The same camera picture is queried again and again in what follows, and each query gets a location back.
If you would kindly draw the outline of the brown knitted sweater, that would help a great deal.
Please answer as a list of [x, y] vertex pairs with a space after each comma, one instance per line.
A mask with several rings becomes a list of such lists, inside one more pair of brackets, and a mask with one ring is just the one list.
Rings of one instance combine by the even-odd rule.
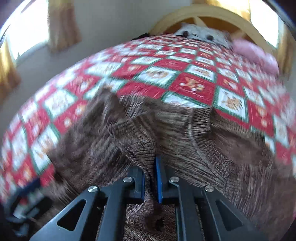
[[103, 88], [47, 155], [55, 172], [47, 189], [53, 207], [46, 220], [87, 187], [111, 185], [138, 166], [146, 194], [143, 204], [127, 207], [124, 239], [174, 240], [174, 209], [156, 202], [156, 155], [192, 185], [212, 185], [269, 240], [280, 240], [294, 219], [292, 167], [275, 159], [263, 135], [213, 108], [118, 97]]

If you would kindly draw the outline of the yellow curtain far left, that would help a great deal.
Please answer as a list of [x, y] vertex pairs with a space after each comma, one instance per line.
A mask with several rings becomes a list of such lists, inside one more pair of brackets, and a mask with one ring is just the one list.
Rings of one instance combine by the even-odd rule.
[[3, 101], [21, 82], [7, 41], [1, 45], [0, 72], [1, 101]]

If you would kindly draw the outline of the red white patchwork quilt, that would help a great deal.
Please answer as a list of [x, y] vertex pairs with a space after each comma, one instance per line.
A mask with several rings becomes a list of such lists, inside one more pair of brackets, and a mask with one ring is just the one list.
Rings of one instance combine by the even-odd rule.
[[47, 151], [100, 87], [191, 108], [214, 106], [264, 134], [295, 168], [295, 103], [274, 75], [227, 48], [173, 35], [126, 42], [79, 61], [48, 81], [16, 113], [1, 148], [1, 201], [39, 176], [52, 179]]

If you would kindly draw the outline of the pink pillow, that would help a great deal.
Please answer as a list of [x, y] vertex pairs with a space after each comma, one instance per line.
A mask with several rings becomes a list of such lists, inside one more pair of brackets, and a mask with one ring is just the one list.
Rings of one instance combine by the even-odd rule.
[[276, 58], [252, 42], [244, 39], [235, 39], [232, 41], [232, 48], [236, 54], [242, 55], [250, 62], [255, 63], [266, 73], [275, 76], [280, 74]]

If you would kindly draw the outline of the white patterned pillow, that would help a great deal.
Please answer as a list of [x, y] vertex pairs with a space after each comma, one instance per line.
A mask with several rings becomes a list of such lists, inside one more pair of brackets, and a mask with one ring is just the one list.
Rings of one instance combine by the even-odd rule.
[[182, 27], [173, 35], [223, 46], [227, 49], [232, 48], [232, 41], [228, 32], [194, 24], [182, 23]]

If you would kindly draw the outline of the yellow curtain right of window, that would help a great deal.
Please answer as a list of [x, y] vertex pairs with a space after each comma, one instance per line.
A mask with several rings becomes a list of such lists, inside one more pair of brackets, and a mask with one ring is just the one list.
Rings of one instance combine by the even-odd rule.
[[276, 58], [280, 73], [289, 76], [292, 71], [292, 62], [295, 50], [295, 39], [287, 25], [279, 20], [279, 36], [276, 51]]

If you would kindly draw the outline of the yellow curtain by left window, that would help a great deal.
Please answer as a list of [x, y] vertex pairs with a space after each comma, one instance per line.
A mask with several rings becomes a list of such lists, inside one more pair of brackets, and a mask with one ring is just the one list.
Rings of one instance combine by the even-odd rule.
[[48, 1], [48, 32], [48, 46], [54, 53], [81, 42], [74, 1]]

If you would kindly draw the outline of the dark object beside bed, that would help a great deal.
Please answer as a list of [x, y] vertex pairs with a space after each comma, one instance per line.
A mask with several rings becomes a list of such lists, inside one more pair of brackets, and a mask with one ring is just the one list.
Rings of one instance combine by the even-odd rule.
[[144, 34], [141, 34], [140, 36], [136, 37], [136, 38], [133, 38], [133, 40], [138, 40], [138, 39], [143, 39], [143, 38], [147, 38], [147, 37], [150, 37], [150, 34], [149, 33], [144, 33]]

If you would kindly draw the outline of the yellow wooden headboard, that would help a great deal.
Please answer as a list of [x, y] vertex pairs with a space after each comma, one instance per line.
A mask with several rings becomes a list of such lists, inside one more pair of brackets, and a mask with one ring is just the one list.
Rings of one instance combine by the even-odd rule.
[[252, 23], [229, 10], [207, 4], [192, 4], [165, 15], [152, 27], [149, 34], [172, 33], [181, 26], [182, 22], [226, 31], [233, 40], [246, 39], [265, 52], [273, 53], [271, 45]]

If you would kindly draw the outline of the yellow curtain behind headboard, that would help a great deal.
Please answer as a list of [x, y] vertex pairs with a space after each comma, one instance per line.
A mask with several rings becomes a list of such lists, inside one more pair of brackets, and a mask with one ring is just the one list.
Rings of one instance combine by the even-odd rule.
[[249, 0], [192, 0], [193, 4], [208, 4], [229, 10], [247, 21], [251, 21]]

